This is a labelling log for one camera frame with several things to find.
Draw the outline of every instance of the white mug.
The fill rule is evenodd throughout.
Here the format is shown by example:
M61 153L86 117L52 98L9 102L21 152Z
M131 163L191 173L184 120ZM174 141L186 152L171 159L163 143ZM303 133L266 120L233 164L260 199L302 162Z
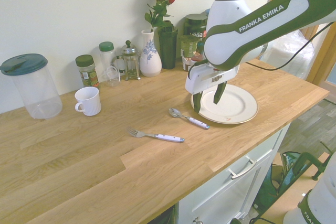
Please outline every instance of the white mug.
M97 115L101 110L99 89L96 87L85 87L75 93L77 104L75 110L83 112L84 115Z

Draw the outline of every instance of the jar lid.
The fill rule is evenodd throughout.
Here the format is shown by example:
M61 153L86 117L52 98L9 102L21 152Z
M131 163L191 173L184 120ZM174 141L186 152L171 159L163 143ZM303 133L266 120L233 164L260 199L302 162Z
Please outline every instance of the jar lid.
M185 16L185 20L194 25L206 24L208 17L205 14L189 14Z
M92 64L94 64L94 61L93 61L93 57L91 55L81 55L81 56L78 56L76 59L76 65L78 67L88 67Z
M7 76L21 76L43 68L48 60L39 54L25 54L12 57L0 66L1 73Z
M138 55L137 48L131 44L129 40L126 40L126 45L121 48L123 56L136 56Z
M161 37L175 37L177 35L177 29L169 20L164 20L165 26L160 26L157 33Z
M102 52L109 52L114 49L114 45L112 42L105 41L99 44L99 50Z

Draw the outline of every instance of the green jar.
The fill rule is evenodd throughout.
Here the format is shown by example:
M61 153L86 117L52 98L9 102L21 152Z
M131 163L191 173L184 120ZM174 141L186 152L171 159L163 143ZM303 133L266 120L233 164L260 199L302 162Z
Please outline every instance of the green jar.
M204 48L207 20L208 17L205 14L189 14L185 17L183 34L192 35L199 39L196 49L199 54L202 54Z
M93 57L91 55L81 55L75 61L84 87L100 88Z

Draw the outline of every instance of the black cable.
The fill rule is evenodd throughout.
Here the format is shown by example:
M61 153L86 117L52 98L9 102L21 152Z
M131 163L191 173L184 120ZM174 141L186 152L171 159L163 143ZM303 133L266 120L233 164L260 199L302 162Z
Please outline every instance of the black cable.
M266 222L268 222L268 223L275 224L274 222L269 221L269 220L266 220L266 219L264 219L264 218L262 218L262 217L255 217L255 218L250 219L249 224L252 224L252 222L255 221L255 220L263 220L263 221L266 221Z
M320 31L318 31L318 33L316 33L313 37L311 37L308 41L307 41L307 43L305 43L293 56L292 56L292 58L290 58L285 64L283 64L281 67L278 67L278 68L273 68L273 69L268 69L268 68L263 68L263 67L260 67L260 66L257 66L257 65L254 65L254 64L252 64L252 63L249 63L249 62L247 62L247 64L249 64L249 65L251 65L251 66L254 66L254 67L256 67L256 68L260 68L260 69L262 69L262 70L267 70L267 71L275 71L275 70L278 70L278 69L280 69L280 68L283 68L284 66L286 66L288 63L290 63L291 61L292 61L292 59L294 59L295 58L295 56L299 53L299 52L301 52L301 50L303 49L303 48L305 48L313 39L315 39L316 38L316 36L318 36L321 32L323 32L325 29L327 29L329 26L331 26L333 24L333 22L330 22L329 24L327 24L325 27L323 27Z

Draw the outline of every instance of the plastic bag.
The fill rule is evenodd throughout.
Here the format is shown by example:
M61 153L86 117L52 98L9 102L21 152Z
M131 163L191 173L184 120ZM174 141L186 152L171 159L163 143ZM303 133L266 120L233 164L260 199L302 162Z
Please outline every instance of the plastic bag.
M288 33L274 40L272 48L267 51L261 61L274 67L280 67L285 64L305 43L307 40L299 30ZM314 46L309 43L295 58L282 68L283 71L306 79L314 60Z

